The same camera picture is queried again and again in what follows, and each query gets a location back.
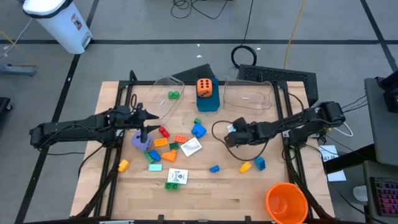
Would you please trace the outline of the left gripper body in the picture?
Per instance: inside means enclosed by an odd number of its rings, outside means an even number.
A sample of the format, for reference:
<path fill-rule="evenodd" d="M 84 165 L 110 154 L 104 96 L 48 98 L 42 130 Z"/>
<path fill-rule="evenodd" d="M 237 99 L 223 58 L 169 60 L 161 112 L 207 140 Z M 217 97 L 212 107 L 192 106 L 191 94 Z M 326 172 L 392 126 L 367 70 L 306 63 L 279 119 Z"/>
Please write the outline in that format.
<path fill-rule="evenodd" d="M 116 129 L 139 129 L 141 131 L 141 142 L 147 141 L 147 131 L 144 126 L 147 111 L 143 103 L 138 103 L 130 112 L 128 106 L 118 106 L 116 109 L 108 111 L 109 123 Z"/>

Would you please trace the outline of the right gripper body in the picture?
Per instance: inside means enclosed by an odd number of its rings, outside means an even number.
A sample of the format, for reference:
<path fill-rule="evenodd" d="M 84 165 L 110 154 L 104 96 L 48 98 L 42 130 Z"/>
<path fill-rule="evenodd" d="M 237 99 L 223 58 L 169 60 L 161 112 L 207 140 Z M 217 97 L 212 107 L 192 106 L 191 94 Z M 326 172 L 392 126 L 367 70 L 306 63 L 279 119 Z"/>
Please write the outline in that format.
<path fill-rule="evenodd" d="M 224 137 L 228 147 L 250 145 L 255 146 L 263 144 L 270 140 L 269 135 L 264 135 L 257 130 L 257 125 L 233 123 L 235 131 L 230 132 Z"/>

